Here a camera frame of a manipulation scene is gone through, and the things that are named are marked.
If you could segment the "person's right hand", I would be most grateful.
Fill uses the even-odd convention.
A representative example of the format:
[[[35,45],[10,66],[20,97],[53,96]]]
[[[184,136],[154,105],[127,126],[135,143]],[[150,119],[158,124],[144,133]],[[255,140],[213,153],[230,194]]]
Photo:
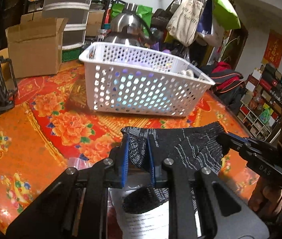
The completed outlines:
[[[282,209],[282,187],[260,176],[247,205],[262,219],[277,216]]]

